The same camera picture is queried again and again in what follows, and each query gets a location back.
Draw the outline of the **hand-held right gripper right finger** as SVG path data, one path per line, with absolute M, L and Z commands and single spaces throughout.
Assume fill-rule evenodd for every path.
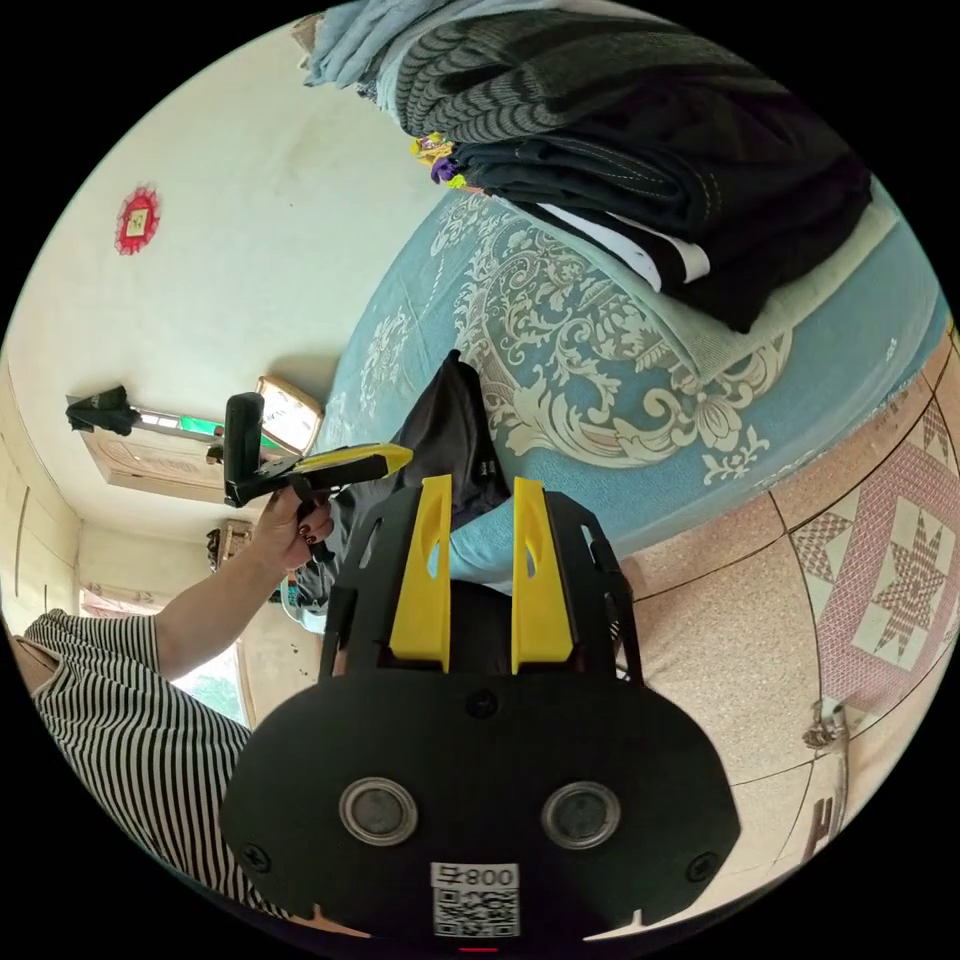
M 573 637 L 553 529 L 541 483 L 515 481 L 511 669 L 567 663 Z

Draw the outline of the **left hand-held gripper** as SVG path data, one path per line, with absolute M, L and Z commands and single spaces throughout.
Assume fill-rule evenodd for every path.
M 224 503 L 241 509 L 263 496 L 287 488 L 299 499 L 296 521 L 300 530 L 321 501 L 329 498 L 338 484 L 355 484 L 382 479 L 405 467 L 413 451 L 394 443 L 371 443 L 338 448 L 310 457 L 267 461 L 250 468 L 240 461 L 224 460 Z

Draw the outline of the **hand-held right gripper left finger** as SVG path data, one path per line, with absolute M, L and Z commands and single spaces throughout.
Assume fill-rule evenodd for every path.
M 450 669 L 452 477 L 423 480 L 389 647 L 397 660 Z

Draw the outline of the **person's left hand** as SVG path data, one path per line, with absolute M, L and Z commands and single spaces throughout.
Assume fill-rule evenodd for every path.
M 311 549 L 322 543 L 332 529 L 328 495 L 304 501 L 287 487 L 271 495 L 239 561 L 245 572 L 276 585 L 302 567 L 310 558 Z

